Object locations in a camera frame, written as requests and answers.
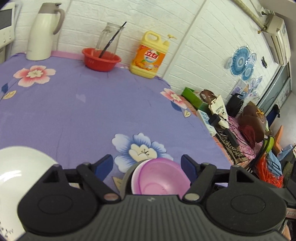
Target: black circular cover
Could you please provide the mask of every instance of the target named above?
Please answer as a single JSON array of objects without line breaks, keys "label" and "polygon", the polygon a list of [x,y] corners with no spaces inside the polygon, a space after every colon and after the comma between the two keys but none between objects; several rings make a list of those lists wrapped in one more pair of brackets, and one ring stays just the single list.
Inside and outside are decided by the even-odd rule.
[{"label": "black circular cover", "polygon": [[261,234],[279,229],[286,216],[286,204],[266,187],[240,183],[209,196],[206,209],[223,228],[240,234]]},{"label": "black circular cover", "polygon": [[42,236],[68,234],[86,226],[97,212],[94,195],[69,186],[66,177],[54,172],[56,167],[49,169],[18,205],[18,216],[27,232]]}]

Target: air conditioner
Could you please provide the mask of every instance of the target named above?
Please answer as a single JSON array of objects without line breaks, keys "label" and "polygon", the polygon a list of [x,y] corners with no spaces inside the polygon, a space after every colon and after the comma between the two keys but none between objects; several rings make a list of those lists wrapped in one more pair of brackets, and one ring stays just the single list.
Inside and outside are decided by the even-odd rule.
[{"label": "air conditioner", "polygon": [[270,14],[267,17],[265,26],[266,30],[263,31],[263,34],[270,47],[274,61],[281,66],[287,65],[290,61],[291,50],[284,20]]}]

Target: white thermos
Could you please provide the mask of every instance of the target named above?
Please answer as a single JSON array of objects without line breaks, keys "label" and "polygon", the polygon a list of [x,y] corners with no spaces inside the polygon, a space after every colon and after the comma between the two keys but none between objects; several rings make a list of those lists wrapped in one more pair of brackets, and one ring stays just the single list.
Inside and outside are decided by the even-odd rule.
[{"label": "white thermos", "polygon": [[30,30],[26,58],[43,60],[50,57],[54,35],[59,32],[65,18],[61,3],[43,3]]}]

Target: yellow detergent jug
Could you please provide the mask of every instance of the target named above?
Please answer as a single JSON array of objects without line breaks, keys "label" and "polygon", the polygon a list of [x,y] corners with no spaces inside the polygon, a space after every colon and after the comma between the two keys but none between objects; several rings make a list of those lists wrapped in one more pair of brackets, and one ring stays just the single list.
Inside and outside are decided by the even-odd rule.
[{"label": "yellow detergent jug", "polygon": [[137,55],[130,65],[130,71],[133,74],[152,79],[161,65],[165,54],[170,46],[169,41],[162,42],[161,36],[155,32],[147,31],[142,37]]}]

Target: green box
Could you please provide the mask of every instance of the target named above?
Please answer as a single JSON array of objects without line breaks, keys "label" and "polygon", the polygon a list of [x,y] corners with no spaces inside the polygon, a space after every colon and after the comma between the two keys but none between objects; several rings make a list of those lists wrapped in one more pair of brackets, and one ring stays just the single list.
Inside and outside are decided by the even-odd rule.
[{"label": "green box", "polygon": [[206,113],[210,112],[208,103],[203,102],[193,92],[193,89],[185,87],[182,92],[182,96],[184,96],[185,99],[188,100],[189,103],[192,104],[196,110],[202,110]]}]

